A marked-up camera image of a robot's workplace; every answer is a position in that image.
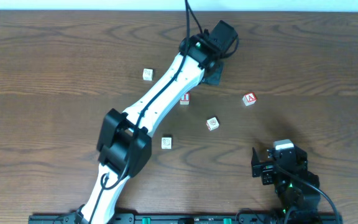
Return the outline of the red letter I block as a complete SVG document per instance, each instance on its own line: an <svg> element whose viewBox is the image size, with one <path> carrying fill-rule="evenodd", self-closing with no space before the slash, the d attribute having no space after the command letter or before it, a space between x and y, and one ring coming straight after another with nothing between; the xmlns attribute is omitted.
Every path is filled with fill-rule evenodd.
<svg viewBox="0 0 358 224"><path fill-rule="evenodd" d="M190 94L189 94L189 93L185 93L185 94L180 98L180 104L181 104L181 105L189 105L189 104L190 104Z"/></svg>

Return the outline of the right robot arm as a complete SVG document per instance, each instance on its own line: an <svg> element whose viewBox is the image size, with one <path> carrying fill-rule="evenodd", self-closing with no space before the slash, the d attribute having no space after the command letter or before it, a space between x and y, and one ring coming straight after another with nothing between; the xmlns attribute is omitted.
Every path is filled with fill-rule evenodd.
<svg viewBox="0 0 358 224"><path fill-rule="evenodd" d="M270 160L262 162L252 150L252 176L260 177L263 185L274 185L282 207L266 216L264 223L321 223L319 177L308 171L307 153L297 146L267 152Z"/></svg>

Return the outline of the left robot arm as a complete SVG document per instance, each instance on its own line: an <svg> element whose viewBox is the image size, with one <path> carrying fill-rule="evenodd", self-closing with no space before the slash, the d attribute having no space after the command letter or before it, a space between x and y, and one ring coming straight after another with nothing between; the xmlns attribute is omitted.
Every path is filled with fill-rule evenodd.
<svg viewBox="0 0 358 224"><path fill-rule="evenodd" d="M150 159L152 136L161 121L219 66L224 53L223 42L216 37L198 34L183 40L169 69L141 99L121 113L107 113L97 143L98 178L88 202L76 212L76 223L110 221L126 182Z"/></svg>

